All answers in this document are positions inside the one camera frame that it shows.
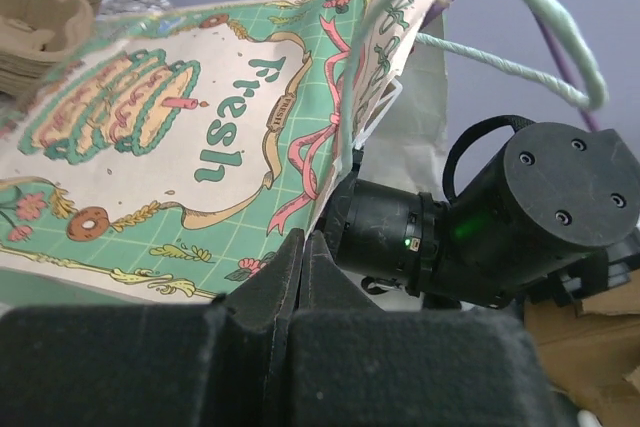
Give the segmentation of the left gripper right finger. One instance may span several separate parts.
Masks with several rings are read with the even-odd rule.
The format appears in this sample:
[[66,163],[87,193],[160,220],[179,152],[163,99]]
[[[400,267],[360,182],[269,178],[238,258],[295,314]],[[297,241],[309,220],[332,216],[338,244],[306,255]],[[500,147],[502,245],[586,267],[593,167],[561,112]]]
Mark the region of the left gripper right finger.
[[323,234],[305,241],[298,286],[298,311],[376,311],[369,297],[335,264]]

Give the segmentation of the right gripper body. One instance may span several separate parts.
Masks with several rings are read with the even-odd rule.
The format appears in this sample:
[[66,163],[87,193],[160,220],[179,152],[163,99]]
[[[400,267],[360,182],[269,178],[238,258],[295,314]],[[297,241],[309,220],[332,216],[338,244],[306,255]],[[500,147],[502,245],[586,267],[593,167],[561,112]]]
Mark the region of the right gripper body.
[[361,287],[378,295],[403,289],[419,297],[422,274],[432,273],[440,247],[440,203],[359,177],[362,158],[331,194],[319,230],[338,267],[364,277]]

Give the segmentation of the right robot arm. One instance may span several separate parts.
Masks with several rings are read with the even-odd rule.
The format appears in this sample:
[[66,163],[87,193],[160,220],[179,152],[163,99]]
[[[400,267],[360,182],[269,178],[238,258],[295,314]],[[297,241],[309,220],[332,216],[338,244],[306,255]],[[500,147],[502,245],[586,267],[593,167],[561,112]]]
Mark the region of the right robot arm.
[[436,200],[352,170],[316,227],[366,290],[402,289],[427,306],[567,306],[639,268],[639,163],[614,130],[483,120],[451,148],[442,190]]

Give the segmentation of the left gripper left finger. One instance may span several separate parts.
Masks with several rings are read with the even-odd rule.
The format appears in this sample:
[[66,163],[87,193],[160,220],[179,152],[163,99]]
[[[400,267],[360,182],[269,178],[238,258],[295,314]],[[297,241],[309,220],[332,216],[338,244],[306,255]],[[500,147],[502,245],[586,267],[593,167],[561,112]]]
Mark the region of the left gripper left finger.
[[292,229],[264,267],[211,304],[223,308],[245,332],[265,335],[277,325],[286,330],[296,310],[304,247],[304,231]]

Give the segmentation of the green Fresh paper bag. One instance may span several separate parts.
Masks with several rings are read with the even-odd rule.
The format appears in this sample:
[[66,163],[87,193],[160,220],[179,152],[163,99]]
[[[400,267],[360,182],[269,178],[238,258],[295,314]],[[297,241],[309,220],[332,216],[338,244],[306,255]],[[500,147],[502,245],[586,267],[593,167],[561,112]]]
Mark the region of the green Fresh paper bag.
[[54,68],[1,133],[1,302],[203,303],[310,231],[364,143],[366,180],[434,190],[455,53],[583,111],[607,87],[557,0],[522,0],[582,89],[444,38],[448,0],[248,0],[130,17]]

